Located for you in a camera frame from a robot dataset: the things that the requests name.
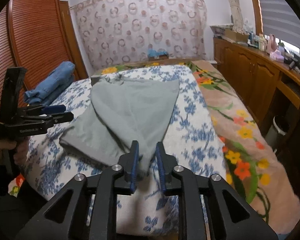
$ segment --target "silver bolt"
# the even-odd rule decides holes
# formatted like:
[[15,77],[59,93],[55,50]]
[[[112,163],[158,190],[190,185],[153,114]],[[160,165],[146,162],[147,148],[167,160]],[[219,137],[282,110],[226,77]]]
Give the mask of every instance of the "silver bolt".
[[185,168],[182,167],[181,165],[177,165],[177,166],[174,166],[173,169],[176,172],[182,172],[182,171],[184,171]]
[[214,180],[214,181],[220,181],[221,176],[219,174],[212,174],[211,179]]
[[86,177],[86,176],[85,176],[84,174],[79,173],[79,174],[77,174],[77,175],[74,176],[74,179],[75,179],[76,181],[82,181],[82,180],[84,180],[85,177]]
[[119,171],[119,170],[122,169],[122,166],[121,166],[120,164],[115,164],[115,165],[112,166],[112,169],[113,169],[114,171]]

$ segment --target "tied curtain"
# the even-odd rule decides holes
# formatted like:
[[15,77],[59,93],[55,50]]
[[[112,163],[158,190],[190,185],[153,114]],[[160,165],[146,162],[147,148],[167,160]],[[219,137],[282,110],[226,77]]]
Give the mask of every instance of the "tied curtain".
[[204,0],[87,0],[72,9],[95,70],[147,61],[149,49],[204,58]]

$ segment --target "floral blanket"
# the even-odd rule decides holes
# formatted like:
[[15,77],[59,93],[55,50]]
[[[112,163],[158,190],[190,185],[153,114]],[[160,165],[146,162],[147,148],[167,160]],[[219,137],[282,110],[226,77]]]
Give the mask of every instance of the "floral blanket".
[[[219,173],[226,178],[224,144],[215,133],[205,100],[187,66],[152,66],[120,73],[130,78],[162,82],[179,79],[179,96],[163,140],[165,150],[176,156],[180,165],[196,174],[208,177]],[[108,74],[109,77],[115,75],[117,73]],[[67,110],[78,117],[90,103],[90,83],[89,79],[73,83],[53,105],[65,104]],[[29,141],[24,176],[48,200],[75,174],[91,176],[103,169],[100,163],[63,150],[59,137],[67,126],[67,123],[57,124],[47,134],[32,136]],[[117,208],[118,233],[163,235],[177,230],[178,197],[162,195],[156,160],[150,165],[149,175],[137,184],[135,194],[118,196]]]
[[189,64],[225,143],[226,179],[277,234],[292,231],[300,219],[300,202],[284,167],[266,144],[255,121],[222,74],[210,63]]

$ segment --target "blue floral bed sheet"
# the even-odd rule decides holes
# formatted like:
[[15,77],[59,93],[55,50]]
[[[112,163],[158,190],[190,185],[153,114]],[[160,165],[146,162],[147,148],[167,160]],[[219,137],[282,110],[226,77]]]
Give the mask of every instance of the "blue floral bed sheet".
[[[163,140],[168,154],[195,174],[226,177],[222,147],[213,128],[205,100],[191,70],[183,65],[153,66],[120,72],[130,78],[180,80],[179,96]],[[112,78],[118,73],[108,74]],[[78,117],[90,104],[90,79],[74,82],[52,105],[64,104]],[[92,176],[104,166],[81,155],[63,150],[59,138],[68,123],[57,124],[45,135],[32,136],[24,167],[29,184],[44,198],[53,197],[75,174]],[[130,235],[164,235],[178,229],[178,197],[165,197],[160,191],[156,160],[149,175],[137,183],[132,196],[118,196],[117,232]]]

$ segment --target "gray roller blind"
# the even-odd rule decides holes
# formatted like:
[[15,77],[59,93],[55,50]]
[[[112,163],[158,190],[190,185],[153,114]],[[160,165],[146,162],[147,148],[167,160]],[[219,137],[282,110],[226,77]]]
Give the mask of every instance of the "gray roller blind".
[[285,0],[260,0],[263,33],[300,48],[300,20]]

